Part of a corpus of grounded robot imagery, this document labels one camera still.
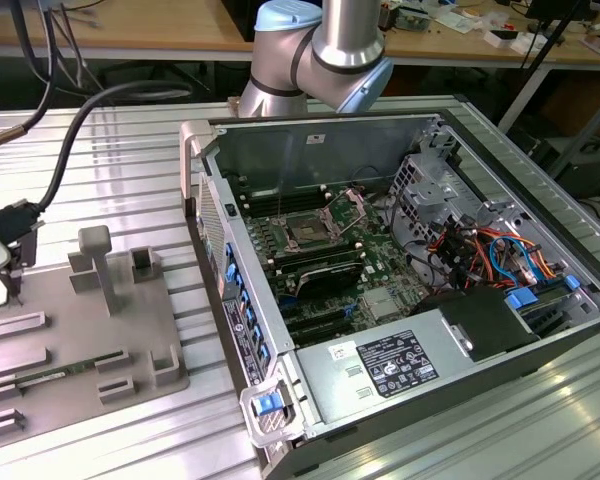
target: power supply label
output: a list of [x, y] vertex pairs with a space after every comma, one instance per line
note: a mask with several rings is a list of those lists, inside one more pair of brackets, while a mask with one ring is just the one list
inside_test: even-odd
[[249, 385], [257, 385], [262, 381], [262, 375], [251, 350], [251, 342], [249, 341], [247, 329], [242, 322], [240, 308], [235, 301], [223, 302], [223, 306], [247, 381]]
[[438, 378], [411, 330], [360, 345], [358, 355], [378, 394], [385, 398]]

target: warning label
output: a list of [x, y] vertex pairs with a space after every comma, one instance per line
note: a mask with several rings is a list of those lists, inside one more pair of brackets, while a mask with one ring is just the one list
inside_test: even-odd
[[378, 394], [385, 398], [438, 378], [411, 330], [360, 345], [358, 354]]

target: workbench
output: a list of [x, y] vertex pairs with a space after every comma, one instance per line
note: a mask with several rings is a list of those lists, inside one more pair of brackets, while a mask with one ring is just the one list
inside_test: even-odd
[[[510, 15], [510, 23], [521, 31], [526, 31], [530, 22], [494, 0], [485, 0], [472, 8], [482, 13], [506, 12]], [[72, 22], [85, 58], [251, 60], [252, 44], [243, 41], [220, 0], [107, 0], [94, 11], [101, 28]], [[45, 56], [44, 34], [38, 15], [28, 12], [27, 19], [32, 43], [37, 47], [36, 54]], [[554, 47], [502, 119], [499, 127], [503, 131], [513, 125], [550, 71], [600, 71], [600, 55], [580, 42], [582, 36], [567, 33], [564, 44]], [[386, 54], [397, 65], [517, 69], [523, 58], [513, 50], [489, 45], [482, 39], [481, 32], [463, 35], [435, 22], [426, 33], [394, 30], [388, 32], [386, 38]], [[71, 56], [69, 50], [63, 50], [63, 54]], [[0, 56], [22, 56], [9, 15], [0, 16]]]
[[[450, 110], [600, 261], [593, 217], [548, 187], [538, 167], [477, 109], [452, 96], [383, 99], [374, 106], [404, 108]], [[310, 110], [328, 108], [312, 103]], [[0, 113], [0, 130], [29, 114]], [[0, 147], [0, 207], [40, 198], [74, 114], [51, 111], [29, 135]], [[107, 225], [114, 253], [152, 246], [165, 266], [191, 384], [1, 448], [0, 479], [259, 478], [179, 190], [180, 124], [227, 114], [224, 104], [123, 107], [96, 110], [85, 121], [56, 202], [44, 214], [35, 268], [64, 263], [87, 226]], [[459, 155], [476, 162], [463, 149]], [[477, 176], [482, 167], [465, 171], [486, 195], [501, 191], [493, 178]], [[600, 335], [539, 372], [327, 462], [303, 479], [382, 474], [467, 480], [600, 475]]]

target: desk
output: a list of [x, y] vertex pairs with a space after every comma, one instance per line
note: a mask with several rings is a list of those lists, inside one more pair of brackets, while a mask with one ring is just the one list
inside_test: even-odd
[[[486, 13], [505, 11], [510, 22], [526, 30], [529, 20], [494, 0], [474, 7]], [[220, 0], [108, 0], [97, 7], [94, 29], [77, 22], [73, 28], [85, 58], [124, 60], [250, 61], [252, 44], [242, 40]], [[35, 12], [28, 12], [31, 40], [36, 54], [45, 55], [44, 35]], [[392, 31], [386, 53], [397, 65], [518, 68], [522, 56], [497, 49], [479, 32], [465, 35], [432, 23], [431, 33]], [[600, 55], [580, 43], [582, 34], [566, 34], [535, 72], [511, 106], [500, 128], [513, 124], [547, 74], [554, 69], [600, 70]], [[0, 56], [21, 56], [9, 15], [0, 16]]]

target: motherboard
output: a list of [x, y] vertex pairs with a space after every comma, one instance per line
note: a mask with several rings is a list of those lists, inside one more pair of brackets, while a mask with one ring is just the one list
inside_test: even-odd
[[[320, 199], [324, 206], [293, 211]], [[245, 223], [297, 345], [404, 318], [428, 295], [389, 232], [386, 210], [355, 188], [269, 200], [270, 209], [263, 199], [249, 204]], [[271, 215], [254, 215], [265, 210]]]

